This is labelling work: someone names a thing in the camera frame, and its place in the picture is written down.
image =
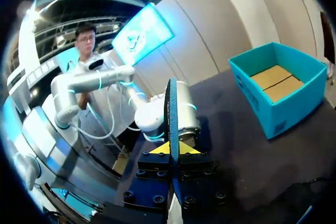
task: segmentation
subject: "screw head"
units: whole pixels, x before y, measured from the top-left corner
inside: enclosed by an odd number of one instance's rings
[[[184,203],[187,205],[192,205],[196,202],[196,199],[193,196],[185,196],[184,197]]]
[[[124,199],[130,199],[133,197],[133,192],[132,191],[125,191],[124,192]]]
[[[166,176],[166,172],[157,172],[156,173],[159,177],[164,177]]]
[[[212,174],[212,170],[210,170],[210,169],[205,169],[205,170],[204,170],[204,174],[205,174],[205,175],[211,175],[211,174]]]
[[[162,204],[162,203],[165,202],[165,198],[164,198],[163,196],[161,196],[161,195],[155,195],[155,196],[153,197],[153,202],[154,202],[155,204]]]
[[[145,173],[146,173],[146,171],[143,170],[143,169],[139,169],[139,170],[137,171],[137,175],[144,175]]]
[[[190,173],[186,173],[186,172],[184,172],[184,173],[183,173],[183,177],[185,177],[185,178],[189,178],[189,177],[190,177]]]
[[[217,199],[224,199],[225,197],[226,197],[226,194],[224,192],[222,192],[222,191],[218,191],[216,193],[216,198]]]

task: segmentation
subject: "white cable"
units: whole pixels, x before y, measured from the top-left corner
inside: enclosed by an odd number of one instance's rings
[[[129,127],[125,122],[124,120],[122,119],[122,116],[121,116],[121,108],[122,108],[122,102],[123,102],[123,95],[122,95],[122,87],[119,87],[120,88],[120,94],[121,94],[121,97],[120,97],[120,110],[119,110],[119,115],[120,115],[120,119],[121,119],[121,122],[126,125],[126,128],[128,128],[129,130],[132,130],[132,131],[141,131],[141,129],[135,129],[135,128],[131,128]]]
[[[108,87],[107,89],[107,103],[109,104],[109,109],[110,109],[110,112],[111,112],[111,117],[112,117],[112,129],[111,131],[105,135],[105,136],[93,136],[87,132],[85,132],[84,130],[82,130],[81,128],[71,124],[73,127],[75,127],[80,133],[82,133],[83,135],[87,136],[87,137],[90,137],[90,138],[93,138],[93,139],[97,139],[97,140],[103,140],[109,136],[112,135],[113,131],[114,131],[114,115],[113,115],[113,112],[112,112],[112,108],[111,108],[111,102],[110,102],[110,98],[109,98],[109,89],[110,89],[111,86]]]
[[[93,108],[91,107],[90,103],[88,103],[89,109],[93,115],[93,117],[97,120],[98,124],[100,125],[100,127],[105,131],[105,133],[107,134],[108,131],[106,130],[106,128],[104,127],[104,125],[102,125],[102,123],[100,122],[100,120],[97,118],[96,113],[94,112]],[[105,145],[114,145],[118,148],[118,150],[120,152],[123,152],[123,150],[120,148],[120,146],[115,142],[115,140],[110,136],[109,139],[111,140],[112,143],[107,143]]]

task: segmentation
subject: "glasses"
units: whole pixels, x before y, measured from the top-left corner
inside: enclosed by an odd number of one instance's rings
[[[90,40],[90,41],[93,41],[94,39],[95,39],[94,36],[83,37],[83,38],[81,38],[81,39],[79,40],[79,42],[81,42],[81,43],[87,43],[89,40]]]

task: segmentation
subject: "bolt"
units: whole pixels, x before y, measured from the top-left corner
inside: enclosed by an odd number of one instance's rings
[[[216,193],[216,199],[219,205],[222,205],[225,203],[225,198],[226,198],[226,194],[224,192],[219,191]]]
[[[166,176],[166,172],[157,172],[156,173],[159,177],[164,177]]]
[[[165,202],[165,198],[161,195],[156,195],[156,196],[153,197],[153,201],[156,204],[161,204],[161,203]]]
[[[187,205],[192,205],[196,202],[196,199],[193,196],[186,196],[184,197],[184,203]]]
[[[212,174],[212,170],[206,169],[206,170],[204,170],[204,174],[205,175],[211,175]]]
[[[216,193],[216,198],[217,199],[224,199],[226,197],[225,193],[222,191],[219,191]]]
[[[185,177],[185,178],[189,178],[189,177],[190,177],[190,174],[189,174],[189,173],[186,173],[186,172],[184,172],[184,173],[183,173],[183,177]]]
[[[124,192],[124,200],[131,200],[133,198],[133,192],[132,191],[125,191]]]
[[[137,171],[137,175],[144,175],[145,173],[146,173],[146,171],[143,170],[143,169],[139,169],[139,170]]]

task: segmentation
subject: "yellow triangle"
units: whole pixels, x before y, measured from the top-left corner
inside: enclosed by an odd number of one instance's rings
[[[194,148],[190,147],[189,145],[180,142],[180,154],[186,154],[187,152],[191,153],[191,154],[199,154],[200,152],[195,150]],[[170,146],[169,146],[169,142],[164,143],[163,145],[161,145],[160,147],[152,150],[150,153],[152,154],[158,154],[158,153],[164,153],[164,154],[169,154],[170,153]]]

